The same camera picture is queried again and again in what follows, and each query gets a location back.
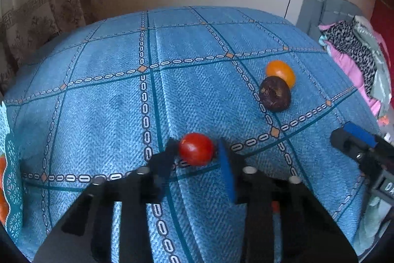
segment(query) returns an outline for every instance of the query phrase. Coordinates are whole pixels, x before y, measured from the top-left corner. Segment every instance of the curtain floral pattern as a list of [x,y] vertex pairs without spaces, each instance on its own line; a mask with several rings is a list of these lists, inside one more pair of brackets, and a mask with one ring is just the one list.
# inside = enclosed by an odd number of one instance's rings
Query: curtain floral pattern
[[101,19],[101,9],[101,0],[0,0],[0,91],[38,48]]

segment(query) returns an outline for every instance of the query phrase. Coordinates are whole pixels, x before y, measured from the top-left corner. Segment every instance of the pile of clothes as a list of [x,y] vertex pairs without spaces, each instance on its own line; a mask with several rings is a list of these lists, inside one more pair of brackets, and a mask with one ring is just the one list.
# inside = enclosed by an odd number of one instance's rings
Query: pile of clothes
[[327,50],[353,84],[359,89],[372,113],[386,121],[391,93],[391,65],[383,37],[370,22],[355,16],[352,22],[320,25],[319,43]]

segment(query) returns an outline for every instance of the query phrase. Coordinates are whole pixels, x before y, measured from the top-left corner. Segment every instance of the silver screw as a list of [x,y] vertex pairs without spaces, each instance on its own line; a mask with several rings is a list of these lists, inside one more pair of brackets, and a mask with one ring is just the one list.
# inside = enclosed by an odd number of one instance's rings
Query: silver screw
[[301,183],[301,178],[299,176],[290,176],[289,177],[289,182],[292,184],[299,184]]
[[257,172],[257,168],[254,168],[253,166],[245,166],[242,170],[245,174],[254,174]]
[[145,175],[150,172],[150,168],[147,166],[141,166],[140,168],[137,168],[137,174],[139,175]]
[[97,176],[92,180],[93,185],[101,185],[106,181],[106,178],[103,176]]

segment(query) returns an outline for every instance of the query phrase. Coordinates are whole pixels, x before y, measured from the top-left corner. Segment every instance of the red object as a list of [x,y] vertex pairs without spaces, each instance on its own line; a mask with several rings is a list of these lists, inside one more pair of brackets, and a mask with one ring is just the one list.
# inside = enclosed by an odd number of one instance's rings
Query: red object
[[[391,80],[394,80],[394,9],[388,7],[381,0],[376,0],[371,25],[386,42],[391,61],[390,76]],[[394,93],[393,82],[391,82],[391,91]]]
[[192,166],[208,164],[213,157],[213,151],[212,141],[200,133],[186,134],[179,143],[181,159]]

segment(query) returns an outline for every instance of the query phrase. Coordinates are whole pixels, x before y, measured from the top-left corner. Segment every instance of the red cherry tomato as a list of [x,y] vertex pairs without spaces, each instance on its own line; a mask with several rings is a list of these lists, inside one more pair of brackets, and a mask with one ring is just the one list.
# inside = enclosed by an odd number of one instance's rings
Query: red cherry tomato
[[213,157],[213,151],[212,141],[200,133],[186,134],[179,143],[181,159],[192,166],[208,164]]

